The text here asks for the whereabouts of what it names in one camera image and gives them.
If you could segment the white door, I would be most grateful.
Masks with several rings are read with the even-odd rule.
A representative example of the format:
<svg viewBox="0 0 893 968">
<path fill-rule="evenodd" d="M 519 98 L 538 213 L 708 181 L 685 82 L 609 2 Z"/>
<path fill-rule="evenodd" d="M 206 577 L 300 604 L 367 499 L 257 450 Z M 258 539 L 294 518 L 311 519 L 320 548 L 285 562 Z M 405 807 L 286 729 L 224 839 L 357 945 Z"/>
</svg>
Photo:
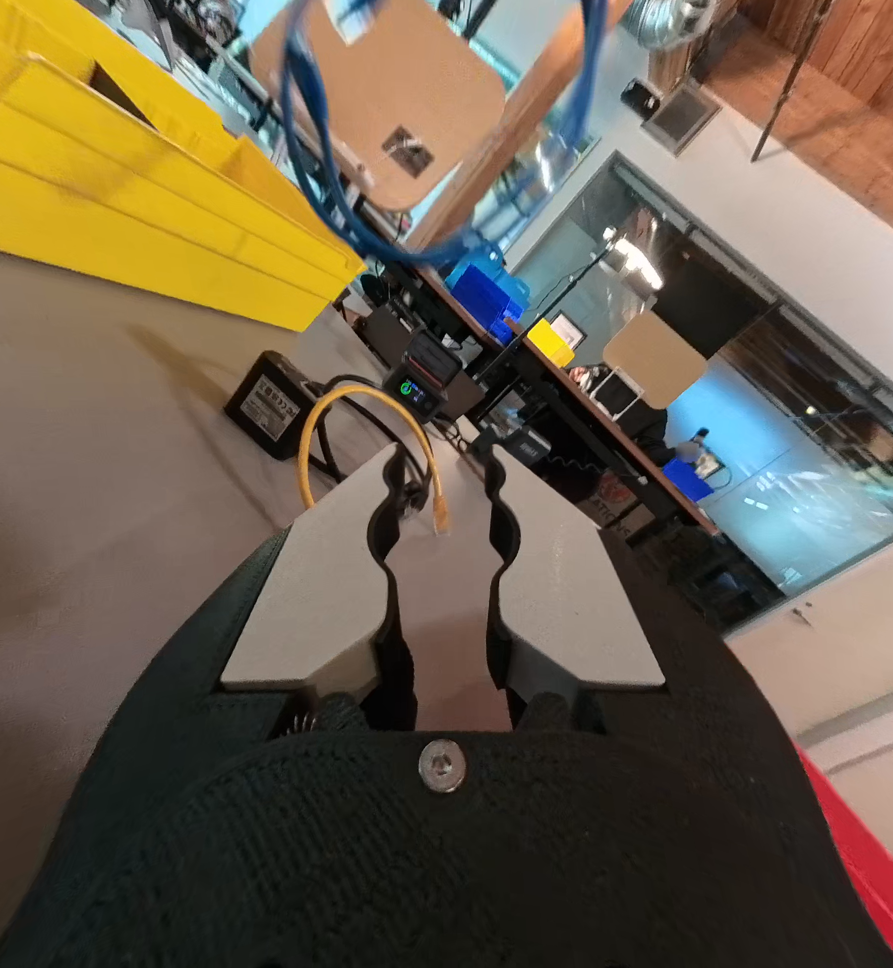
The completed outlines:
<svg viewBox="0 0 893 968">
<path fill-rule="evenodd" d="M 792 735 L 893 693 L 893 542 L 727 637 Z"/>
<path fill-rule="evenodd" d="M 893 692 L 803 731 L 796 741 L 893 854 Z"/>
</svg>

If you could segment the red plastic bin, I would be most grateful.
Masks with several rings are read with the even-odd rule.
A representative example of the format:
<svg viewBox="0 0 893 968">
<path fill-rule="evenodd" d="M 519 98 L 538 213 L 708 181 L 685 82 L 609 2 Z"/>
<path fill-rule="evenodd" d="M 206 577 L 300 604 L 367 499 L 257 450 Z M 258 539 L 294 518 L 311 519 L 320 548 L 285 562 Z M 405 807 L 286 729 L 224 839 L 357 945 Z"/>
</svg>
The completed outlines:
<svg viewBox="0 0 893 968">
<path fill-rule="evenodd" d="M 893 856 L 803 749 L 796 751 L 852 884 L 893 951 Z"/>
</svg>

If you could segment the black light stand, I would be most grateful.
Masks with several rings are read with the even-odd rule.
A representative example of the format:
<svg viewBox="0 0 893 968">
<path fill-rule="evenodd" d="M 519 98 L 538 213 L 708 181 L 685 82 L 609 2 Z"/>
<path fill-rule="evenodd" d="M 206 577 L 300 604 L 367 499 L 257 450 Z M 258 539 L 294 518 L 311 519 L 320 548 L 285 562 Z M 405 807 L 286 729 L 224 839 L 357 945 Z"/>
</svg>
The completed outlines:
<svg viewBox="0 0 893 968">
<path fill-rule="evenodd" d="M 489 362 L 483 370 L 477 376 L 477 384 L 480 387 L 485 387 L 488 378 L 493 375 L 495 371 L 501 368 L 502 365 L 510 361 L 519 347 L 525 342 L 527 336 L 537 327 L 537 324 L 542 319 L 546 319 L 549 315 L 550 310 L 555 308 L 561 300 L 570 294 L 580 282 L 585 278 L 585 276 L 592 272 L 598 264 L 604 260 L 604 258 L 616 247 L 617 242 L 620 239 L 621 231 L 617 227 L 609 227 L 604 232 L 603 245 L 596 251 L 589 261 L 578 271 L 569 274 L 567 283 L 556 291 L 553 297 L 540 309 L 538 309 L 533 318 L 530 319 L 529 323 L 518 330 L 513 339 L 509 344 L 496 356 L 491 362 Z"/>
</svg>

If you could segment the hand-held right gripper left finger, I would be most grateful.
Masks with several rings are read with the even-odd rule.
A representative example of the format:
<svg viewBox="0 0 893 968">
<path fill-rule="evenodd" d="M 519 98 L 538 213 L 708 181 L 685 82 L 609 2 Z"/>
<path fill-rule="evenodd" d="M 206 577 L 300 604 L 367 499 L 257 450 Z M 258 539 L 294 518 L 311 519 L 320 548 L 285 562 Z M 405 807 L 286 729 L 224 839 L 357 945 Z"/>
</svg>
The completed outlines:
<svg viewBox="0 0 893 968">
<path fill-rule="evenodd" d="M 222 670 L 225 690 L 347 694 L 374 728 L 414 728 L 414 663 L 387 558 L 405 451 L 390 444 L 290 526 Z"/>
</svg>

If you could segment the black wall monitor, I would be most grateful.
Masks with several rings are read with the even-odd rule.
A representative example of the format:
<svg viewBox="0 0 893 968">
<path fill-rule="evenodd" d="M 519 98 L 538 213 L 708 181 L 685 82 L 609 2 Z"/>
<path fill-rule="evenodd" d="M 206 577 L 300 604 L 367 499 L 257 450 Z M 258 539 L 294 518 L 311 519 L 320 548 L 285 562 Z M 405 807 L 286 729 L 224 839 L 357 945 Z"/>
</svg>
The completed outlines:
<svg viewBox="0 0 893 968">
<path fill-rule="evenodd" d="M 661 277 L 651 311 L 707 360 L 772 306 L 700 251 L 673 251 L 662 261 Z"/>
</svg>

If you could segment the black storage case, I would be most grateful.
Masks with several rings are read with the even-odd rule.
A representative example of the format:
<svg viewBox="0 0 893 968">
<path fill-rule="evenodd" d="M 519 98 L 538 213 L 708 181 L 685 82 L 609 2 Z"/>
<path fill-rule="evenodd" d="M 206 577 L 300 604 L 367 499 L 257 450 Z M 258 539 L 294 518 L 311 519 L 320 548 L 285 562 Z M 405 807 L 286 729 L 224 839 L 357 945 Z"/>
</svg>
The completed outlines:
<svg viewBox="0 0 893 968">
<path fill-rule="evenodd" d="M 394 369 L 419 327 L 402 317 L 391 304 L 373 309 L 359 321 L 357 334 L 386 371 Z"/>
</svg>

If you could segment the wooden edged desk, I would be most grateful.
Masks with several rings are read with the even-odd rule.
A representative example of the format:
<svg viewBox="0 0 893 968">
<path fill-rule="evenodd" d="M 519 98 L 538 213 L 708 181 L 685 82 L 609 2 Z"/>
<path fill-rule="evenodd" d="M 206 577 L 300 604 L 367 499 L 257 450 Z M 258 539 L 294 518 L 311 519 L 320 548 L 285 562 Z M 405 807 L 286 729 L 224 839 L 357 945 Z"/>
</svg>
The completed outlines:
<svg viewBox="0 0 893 968">
<path fill-rule="evenodd" d="M 437 272 L 391 262 L 385 264 L 382 274 L 398 287 L 402 300 L 409 295 L 412 314 L 428 329 L 461 345 L 466 340 L 474 341 L 479 351 L 469 358 L 466 369 L 473 370 L 475 364 L 483 366 L 505 350 L 506 344 L 453 297 Z"/>
<path fill-rule="evenodd" d="M 507 365 L 529 387 L 585 447 L 634 493 L 637 502 L 654 516 L 649 533 L 654 534 L 672 521 L 697 526 L 711 537 L 719 526 L 682 493 L 639 447 L 597 404 L 558 368 L 528 338 L 519 344 L 511 340 L 504 349 Z"/>
</svg>

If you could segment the large yellow plastic bin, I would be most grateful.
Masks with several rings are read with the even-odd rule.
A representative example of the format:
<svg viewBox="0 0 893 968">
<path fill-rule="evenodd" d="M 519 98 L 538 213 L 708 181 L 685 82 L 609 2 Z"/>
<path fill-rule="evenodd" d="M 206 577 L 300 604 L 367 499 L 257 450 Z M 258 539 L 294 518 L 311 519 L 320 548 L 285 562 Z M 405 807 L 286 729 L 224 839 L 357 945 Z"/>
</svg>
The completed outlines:
<svg viewBox="0 0 893 968">
<path fill-rule="evenodd" d="M 96 62 L 154 130 L 88 86 Z M 77 2 L 0 2 L 0 252 L 296 332 L 365 270 L 259 146 Z"/>
</svg>

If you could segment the blue plastic bin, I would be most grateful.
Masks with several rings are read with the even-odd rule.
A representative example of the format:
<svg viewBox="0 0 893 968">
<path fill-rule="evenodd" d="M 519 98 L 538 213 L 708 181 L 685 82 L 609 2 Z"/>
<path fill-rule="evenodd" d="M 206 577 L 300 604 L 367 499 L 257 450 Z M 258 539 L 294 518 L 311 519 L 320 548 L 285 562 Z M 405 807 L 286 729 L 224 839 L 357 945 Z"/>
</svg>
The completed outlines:
<svg viewBox="0 0 893 968">
<path fill-rule="evenodd" d="M 444 284 L 494 340 L 502 346 L 510 344 L 515 335 L 512 325 L 521 320 L 531 296 L 528 284 L 507 271 L 498 246 L 459 260 Z"/>
<path fill-rule="evenodd" d="M 674 458 L 662 468 L 664 476 L 690 501 L 698 503 L 711 497 L 715 490 L 699 477 L 695 467 Z"/>
</svg>

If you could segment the white wall vent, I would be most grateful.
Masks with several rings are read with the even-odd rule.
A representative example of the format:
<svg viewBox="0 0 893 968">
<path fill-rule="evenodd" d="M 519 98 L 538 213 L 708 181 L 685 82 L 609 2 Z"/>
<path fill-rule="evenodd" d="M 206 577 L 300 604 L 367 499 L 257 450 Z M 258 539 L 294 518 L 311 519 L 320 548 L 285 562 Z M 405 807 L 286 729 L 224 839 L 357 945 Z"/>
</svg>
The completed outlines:
<svg viewBox="0 0 893 968">
<path fill-rule="evenodd" d="M 659 103 L 641 131 L 673 157 L 684 150 L 719 115 L 722 104 L 693 79 L 683 81 Z"/>
</svg>

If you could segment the black wall speaker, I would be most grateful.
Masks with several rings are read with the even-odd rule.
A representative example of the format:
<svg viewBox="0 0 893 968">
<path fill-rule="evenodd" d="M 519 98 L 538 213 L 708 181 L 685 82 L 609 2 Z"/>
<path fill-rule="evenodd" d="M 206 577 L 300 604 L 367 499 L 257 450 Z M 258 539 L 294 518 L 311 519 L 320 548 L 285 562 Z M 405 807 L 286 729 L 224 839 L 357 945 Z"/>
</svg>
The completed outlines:
<svg viewBox="0 0 893 968">
<path fill-rule="evenodd" d="M 632 79 L 625 85 L 620 100 L 642 123 L 656 115 L 662 104 L 662 97 L 640 79 Z"/>
</svg>

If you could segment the silver ventilation duct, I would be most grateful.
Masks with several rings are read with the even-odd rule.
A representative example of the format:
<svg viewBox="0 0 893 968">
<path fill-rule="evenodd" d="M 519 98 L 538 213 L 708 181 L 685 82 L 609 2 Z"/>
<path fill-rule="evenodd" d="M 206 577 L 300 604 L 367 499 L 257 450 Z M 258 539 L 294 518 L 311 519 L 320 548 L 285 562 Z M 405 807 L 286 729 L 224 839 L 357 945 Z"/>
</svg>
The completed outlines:
<svg viewBox="0 0 893 968">
<path fill-rule="evenodd" d="M 703 37 L 719 5 L 720 1 L 632 1 L 620 25 L 648 52 L 672 51 Z"/>
</svg>

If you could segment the black ethernet splitter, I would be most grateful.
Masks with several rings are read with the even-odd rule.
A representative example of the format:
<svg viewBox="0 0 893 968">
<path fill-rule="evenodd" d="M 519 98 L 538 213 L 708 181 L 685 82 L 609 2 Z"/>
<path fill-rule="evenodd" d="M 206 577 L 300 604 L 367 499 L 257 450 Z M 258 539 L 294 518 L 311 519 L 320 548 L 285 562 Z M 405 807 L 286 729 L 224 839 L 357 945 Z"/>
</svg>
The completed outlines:
<svg viewBox="0 0 893 968">
<path fill-rule="evenodd" d="M 279 462 L 293 459 L 318 401 L 305 375 L 275 350 L 264 351 L 222 408 L 246 436 Z"/>
</svg>

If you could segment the black bin divider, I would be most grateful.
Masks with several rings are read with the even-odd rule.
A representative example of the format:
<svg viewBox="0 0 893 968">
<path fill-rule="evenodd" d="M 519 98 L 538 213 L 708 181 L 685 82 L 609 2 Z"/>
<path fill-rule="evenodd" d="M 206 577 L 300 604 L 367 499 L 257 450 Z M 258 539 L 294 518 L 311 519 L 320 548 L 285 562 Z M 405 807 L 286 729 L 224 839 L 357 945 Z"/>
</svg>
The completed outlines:
<svg viewBox="0 0 893 968">
<path fill-rule="evenodd" d="M 114 103 L 127 114 L 137 118 L 139 122 L 154 130 L 154 125 L 136 102 L 124 91 L 99 62 L 96 62 L 90 74 L 88 86 L 101 97 Z"/>
</svg>

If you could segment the dark grey device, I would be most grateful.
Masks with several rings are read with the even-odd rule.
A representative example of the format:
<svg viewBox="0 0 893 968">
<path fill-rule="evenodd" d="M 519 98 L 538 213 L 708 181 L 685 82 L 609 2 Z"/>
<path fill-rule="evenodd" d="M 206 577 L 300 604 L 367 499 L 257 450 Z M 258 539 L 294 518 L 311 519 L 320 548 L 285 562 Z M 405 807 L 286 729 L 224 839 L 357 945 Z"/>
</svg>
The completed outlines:
<svg viewBox="0 0 893 968">
<path fill-rule="evenodd" d="M 471 453 L 480 461 L 500 447 L 527 467 L 534 467 L 546 460 L 551 453 L 551 444 L 527 426 L 510 425 L 488 421 L 469 446 Z"/>
</svg>

